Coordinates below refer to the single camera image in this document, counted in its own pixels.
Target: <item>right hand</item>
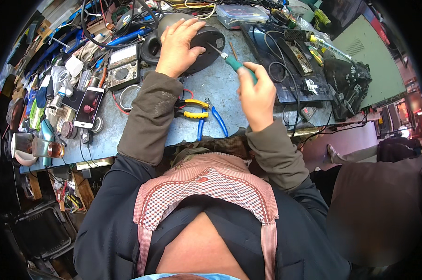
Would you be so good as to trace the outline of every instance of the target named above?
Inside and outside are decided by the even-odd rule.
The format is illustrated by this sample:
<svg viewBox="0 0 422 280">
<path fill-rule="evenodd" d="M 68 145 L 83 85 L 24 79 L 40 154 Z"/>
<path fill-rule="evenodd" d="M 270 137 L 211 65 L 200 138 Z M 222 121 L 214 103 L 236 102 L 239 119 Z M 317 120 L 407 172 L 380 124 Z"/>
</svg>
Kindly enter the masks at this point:
<svg viewBox="0 0 422 280">
<path fill-rule="evenodd" d="M 155 71 L 174 79 L 186 71 L 206 51 L 204 47 L 191 48 L 190 45 L 192 38 L 205 24 L 205 21 L 198 21 L 195 17 L 186 21 L 182 18 L 166 27 L 160 37 L 161 53 Z"/>
<path fill-rule="evenodd" d="M 252 62 L 244 62 L 243 65 L 254 72 L 258 82 L 254 85 L 247 69 L 239 68 L 237 74 L 241 86 L 237 93 L 251 129 L 258 132 L 273 123 L 276 87 L 262 65 Z"/>
</svg>

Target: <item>glass of tea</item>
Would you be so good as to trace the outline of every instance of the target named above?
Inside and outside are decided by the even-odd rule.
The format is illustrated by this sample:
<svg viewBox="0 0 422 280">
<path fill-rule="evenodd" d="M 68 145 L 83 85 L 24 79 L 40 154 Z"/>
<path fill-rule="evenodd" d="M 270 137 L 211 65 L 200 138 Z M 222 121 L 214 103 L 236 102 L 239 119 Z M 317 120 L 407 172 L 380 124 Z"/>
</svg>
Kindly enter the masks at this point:
<svg viewBox="0 0 422 280">
<path fill-rule="evenodd" d="M 61 158 L 65 153 L 62 144 L 35 137 L 32 141 L 32 155 L 44 158 Z"/>
</svg>

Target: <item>workbench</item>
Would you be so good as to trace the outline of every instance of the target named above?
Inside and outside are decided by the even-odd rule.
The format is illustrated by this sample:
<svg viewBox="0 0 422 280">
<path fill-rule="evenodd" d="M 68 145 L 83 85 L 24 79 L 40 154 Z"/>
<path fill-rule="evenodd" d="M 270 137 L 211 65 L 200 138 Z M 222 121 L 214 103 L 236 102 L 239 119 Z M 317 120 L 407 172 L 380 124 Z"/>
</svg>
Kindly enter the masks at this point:
<svg viewBox="0 0 422 280">
<path fill-rule="evenodd" d="M 233 54 L 229 45 L 229 42 L 232 42 L 239 61 L 252 61 L 257 63 L 257 60 L 249 49 L 246 39 L 242 35 L 241 31 L 231 31 L 226 29 L 214 17 L 208 19 L 207 21 L 209 24 L 217 27 L 225 35 L 226 43 L 224 52 L 230 55 Z M 144 76 L 144 74 L 149 70 L 155 70 L 155 68 L 150 67 L 148 69 L 142 69 L 142 75 Z M 223 59 L 218 58 L 211 66 L 186 77 L 184 87 L 194 93 L 194 99 L 203 101 L 208 97 L 211 100 L 212 104 L 222 116 L 230 136 L 234 134 L 240 135 L 245 131 L 248 126 L 248 121 L 242 112 L 241 102 L 239 101 L 239 97 L 236 93 L 236 90 L 239 87 L 239 80 L 237 79 L 237 74 L 230 66 L 225 64 Z M 121 91 L 117 91 L 115 93 L 117 98 L 119 97 L 120 92 Z M 123 97 L 123 103 L 130 105 L 131 99 L 135 98 L 135 96 L 136 95 L 129 95 Z M 185 92 L 185 98 L 190 98 L 190 94 L 188 92 Z M 304 131 L 307 131 L 307 134 L 313 133 L 317 131 L 315 127 L 325 126 L 327 124 L 332 111 L 330 101 L 318 102 L 315 106 L 319 106 L 315 115 L 309 122 L 305 122 L 304 120 L 299 122 L 297 125 L 296 135 L 299 135 L 299 131 L 303 129 L 305 129 Z M 190 112 L 201 112 L 201 108 L 195 108 L 195 106 L 188 106 L 187 110 Z M 277 105 L 274 108 L 275 117 L 282 119 L 283 113 L 285 116 L 289 117 L 291 125 L 289 129 L 293 128 L 296 112 L 297 107 L 295 104 L 288 104 L 286 106 Z M 102 97 L 102 102 L 97 116 L 100 116 L 104 120 L 104 127 L 102 131 L 94 134 L 93 136 L 93 143 L 90 144 L 91 157 L 88 148 L 80 142 L 80 134 L 82 130 L 79 129 L 78 134 L 74 139 L 63 138 L 63 140 L 67 143 L 65 155 L 63 159 L 53 159 L 53 166 L 57 167 L 62 166 L 65 163 L 75 164 L 77 162 L 83 162 L 84 160 L 82 159 L 80 148 L 82 149 L 82 154 L 85 160 L 97 160 L 116 156 L 116 147 L 124 130 L 127 115 L 122 113 L 116 107 L 112 94 L 110 92 L 106 92 Z M 354 116 L 351 122 L 361 121 L 362 118 L 362 115 Z M 333 116 L 331 116 L 329 124 L 336 124 Z M 197 127 L 198 119 L 195 120 L 183 117 L 174 118 L 169 128 L 166 146 L 196 142 Z M 217 120 L 210 114 L 203 126 L 202 141 L 223 137 L 225 137 L 225 135 Z M 45 168 L 42 165 L 41 159 L 38 159 L 37 162 L 30 167 L 21 166 L 20 173 L 38 171 L 42 169 Z"/>
</svg>

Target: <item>black plastic bag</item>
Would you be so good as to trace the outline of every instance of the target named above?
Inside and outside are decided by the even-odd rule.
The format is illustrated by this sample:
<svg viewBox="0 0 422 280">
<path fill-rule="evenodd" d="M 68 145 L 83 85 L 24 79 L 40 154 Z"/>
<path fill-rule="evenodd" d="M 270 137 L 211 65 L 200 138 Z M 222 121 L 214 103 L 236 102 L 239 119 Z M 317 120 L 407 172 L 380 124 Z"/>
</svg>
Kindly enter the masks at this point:
<svg viewBox="0 0 422 280">
<path fill-rule="evenodd" d="M 331 101 L 336 121 L 345 121 L 360 110 L 360 103 L 368 93 L 373 80 L 370 66 L 362 62 L 325 59 L 324 73 L 331 89 Z"/>
</svg>

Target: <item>green screwdriver handle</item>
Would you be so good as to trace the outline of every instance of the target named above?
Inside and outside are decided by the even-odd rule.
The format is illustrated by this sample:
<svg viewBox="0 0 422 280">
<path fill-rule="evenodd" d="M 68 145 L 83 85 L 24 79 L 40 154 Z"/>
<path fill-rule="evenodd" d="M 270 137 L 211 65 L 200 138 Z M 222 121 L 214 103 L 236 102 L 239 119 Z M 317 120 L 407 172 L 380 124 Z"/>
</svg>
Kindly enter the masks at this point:
<svg viewBox="0 0 422 280">
<path fill-rule="evenodd" d="M 228 56 L 227 59 L 225 59 L 225 63 L 230 65 L 234 71 L 237 72 L 237 70 L 241 67 L 244 67 L 242 65 L 242 63 L 240 63 L 239 61 L 237 61 L 234 57 Z M 253 78 L 253 84 L 256 85 L 256 83 L 258 82 L 258 79 L 256 78 L 256 76 L 254 75 L 253 71 L 251 71 L 250 69 L 247 69 L 248 72 L 250 72 L 252 78 Z"/>
</svg>

